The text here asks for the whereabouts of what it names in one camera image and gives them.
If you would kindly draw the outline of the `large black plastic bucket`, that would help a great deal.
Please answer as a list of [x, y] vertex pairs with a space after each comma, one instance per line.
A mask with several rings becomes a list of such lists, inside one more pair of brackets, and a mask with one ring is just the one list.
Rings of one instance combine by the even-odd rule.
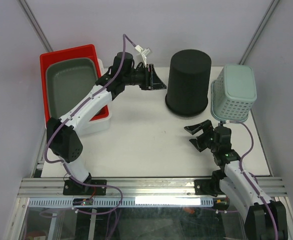
[[172, 56], [165, 96], [172, 113], [189, 118], [206, 109], [211, 67], [210, 56], [197, 49], [181, 50]]

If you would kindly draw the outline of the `teal perforated plastic basket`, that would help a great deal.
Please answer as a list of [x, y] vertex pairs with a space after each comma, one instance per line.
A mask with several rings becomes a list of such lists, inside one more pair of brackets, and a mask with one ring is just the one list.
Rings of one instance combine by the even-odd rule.
[[211, 83], [211, 114], [218, 121], [245, 122], [257, 99], [254, 71], [247, 65], [226, 64]]

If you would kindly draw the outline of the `red plastic tray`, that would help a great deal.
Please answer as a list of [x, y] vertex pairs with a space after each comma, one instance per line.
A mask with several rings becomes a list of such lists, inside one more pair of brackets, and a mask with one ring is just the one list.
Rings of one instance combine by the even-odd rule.
[[47, 100], [47, 83], [46, 83], [46, 71], [50, 65], [55, 63], [76, 59], [76, 58], [89, 58], [94, 62], [97, 76], [102, 76], [101, 66], [98, 62], [96, 48], [93, 44], [87, 44], [63, 50], [57, 50], [53, 52], [43, 53], [39, 57], [40, 72], [41, 72], [41, 84], [42, 84], [42, 96], [43, 96], [43, 108], [45, 115], [45, 122], [47, 123], [50, 119], [49, 105]]

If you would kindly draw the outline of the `grey plastic tray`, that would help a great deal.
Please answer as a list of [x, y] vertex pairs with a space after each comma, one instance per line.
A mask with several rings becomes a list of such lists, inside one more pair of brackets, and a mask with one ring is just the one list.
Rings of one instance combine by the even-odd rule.
[[86, 57], [54, 63], [45, 76], [49, 117], [56, 119], [72, 110], [98, 80], [95, 63]]

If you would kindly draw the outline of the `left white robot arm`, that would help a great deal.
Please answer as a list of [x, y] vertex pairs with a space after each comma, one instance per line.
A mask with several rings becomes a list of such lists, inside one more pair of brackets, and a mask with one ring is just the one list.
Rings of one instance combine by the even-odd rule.
[[132, 54], [119, 52], [114, 57], [112, 66], [74, 108], [59, 118], [51, 117], [47, 122], [45, 150], [51, 150], [58, 156], [57, 162], [63, 164], [74, 181], [74, 189], [80, 194], [87, 194], [92, 184], [91, 174], [80, 160], [83, 151], [80, 130], [121, 94], [126, 86], [139, 86], [143, 91], [167, 88], [157, 76], [153, 64], [140, 62], [135, 65]]

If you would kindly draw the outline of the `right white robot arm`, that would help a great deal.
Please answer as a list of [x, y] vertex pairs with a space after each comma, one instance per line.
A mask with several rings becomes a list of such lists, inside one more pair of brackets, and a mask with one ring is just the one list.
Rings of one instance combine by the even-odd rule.
[[202, 190], [211, 196], [225, 194], [234, 204], [244, 221], [244, 231], [249, 240], [287, 240], [289, 238], [287, 213], [280, 201], [274, 201], [244, 168], [243, 159], [231, 143], [232, 130], [221, 121], [213, 127], [205, 120], [184, 129], [199, 136], [190, 143], [199, 151], [209, 149], [218, 170], [212, 172], [210, 182]]

